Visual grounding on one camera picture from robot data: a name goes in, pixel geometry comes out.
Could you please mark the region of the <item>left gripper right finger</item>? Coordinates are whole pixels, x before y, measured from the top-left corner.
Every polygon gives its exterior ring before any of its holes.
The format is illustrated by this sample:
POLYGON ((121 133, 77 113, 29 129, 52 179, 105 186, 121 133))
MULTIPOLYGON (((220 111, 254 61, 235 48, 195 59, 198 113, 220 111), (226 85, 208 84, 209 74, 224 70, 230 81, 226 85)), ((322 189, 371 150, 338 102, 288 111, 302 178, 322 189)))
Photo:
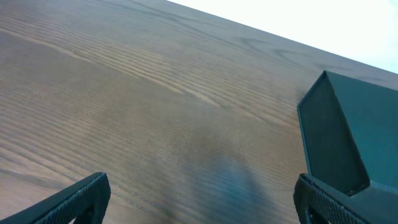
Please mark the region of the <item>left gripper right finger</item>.
POLYGON ((294 205, 300 223, 356 224, 368 221, 343 203, 344 197, 308 174, 300 174, 294 187, 294 205))

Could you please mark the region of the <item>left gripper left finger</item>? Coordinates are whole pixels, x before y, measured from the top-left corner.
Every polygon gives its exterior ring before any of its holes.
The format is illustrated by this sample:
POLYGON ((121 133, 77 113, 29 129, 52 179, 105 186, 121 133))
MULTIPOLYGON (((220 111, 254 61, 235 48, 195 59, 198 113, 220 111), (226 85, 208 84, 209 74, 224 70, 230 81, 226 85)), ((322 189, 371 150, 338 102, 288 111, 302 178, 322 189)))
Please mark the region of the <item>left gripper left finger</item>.
POLYGON ((104 172, 95 172, 1 224, 102 223, 111 196, 104 172))

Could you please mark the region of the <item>black gift box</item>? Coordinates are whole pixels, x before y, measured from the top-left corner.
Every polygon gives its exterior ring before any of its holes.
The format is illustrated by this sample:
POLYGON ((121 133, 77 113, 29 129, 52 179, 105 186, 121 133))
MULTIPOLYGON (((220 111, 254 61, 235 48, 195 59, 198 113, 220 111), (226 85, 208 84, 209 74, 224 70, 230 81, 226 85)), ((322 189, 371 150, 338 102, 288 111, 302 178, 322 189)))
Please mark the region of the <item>black gift box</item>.
POLYGON ((367 223, 396 223, 397 91, 325 71, 297 112, 306 174, 367 223))

